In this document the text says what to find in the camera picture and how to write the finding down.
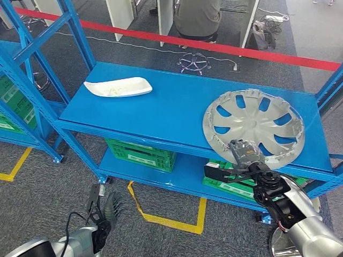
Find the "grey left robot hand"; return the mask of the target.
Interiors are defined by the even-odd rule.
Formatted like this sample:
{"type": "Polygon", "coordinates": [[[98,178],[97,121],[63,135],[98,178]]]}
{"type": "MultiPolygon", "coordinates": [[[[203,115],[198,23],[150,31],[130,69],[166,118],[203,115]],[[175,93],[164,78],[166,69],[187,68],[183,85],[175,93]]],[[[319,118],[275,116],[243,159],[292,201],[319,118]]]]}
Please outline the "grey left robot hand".
{"type": "Polygon", "coordinates": [[[121,215],[123,208],[122,198],[118,192],[110,193],[104,207],[104,217],[110,222],[111,230],[117,224],[118,218],[121,215]]]}

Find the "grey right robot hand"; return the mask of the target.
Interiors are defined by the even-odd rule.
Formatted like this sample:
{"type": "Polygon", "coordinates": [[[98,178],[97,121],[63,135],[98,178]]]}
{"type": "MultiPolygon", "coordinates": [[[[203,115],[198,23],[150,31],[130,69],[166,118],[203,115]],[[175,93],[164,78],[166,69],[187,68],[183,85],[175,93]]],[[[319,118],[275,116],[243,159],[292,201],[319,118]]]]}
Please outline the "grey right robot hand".
{"type": "Polygon", "coordinates": [[[248,168],[256,162],[265,163],[264,155],[255,142],[231,140],[228,146],[239,168],[248,168]]]}

